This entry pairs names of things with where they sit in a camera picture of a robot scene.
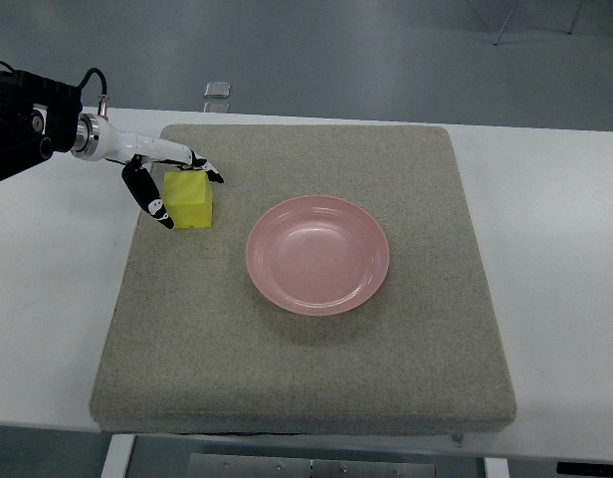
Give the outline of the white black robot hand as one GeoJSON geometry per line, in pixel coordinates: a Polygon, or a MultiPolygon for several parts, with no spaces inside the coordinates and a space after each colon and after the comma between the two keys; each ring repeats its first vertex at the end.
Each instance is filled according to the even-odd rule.
{"type": "Polygon", "coordinates": [[[170,164],[184,170],[201,170],[211,182],[224,181],[208,159],[188,146],[119,130],[98,115],[80,115],[72,155],[88,161],[104,159],[120,164],[121,178],[138,206],[167,229],[172,229],[175,222],[145,166],[148,162],[170,164]]]}

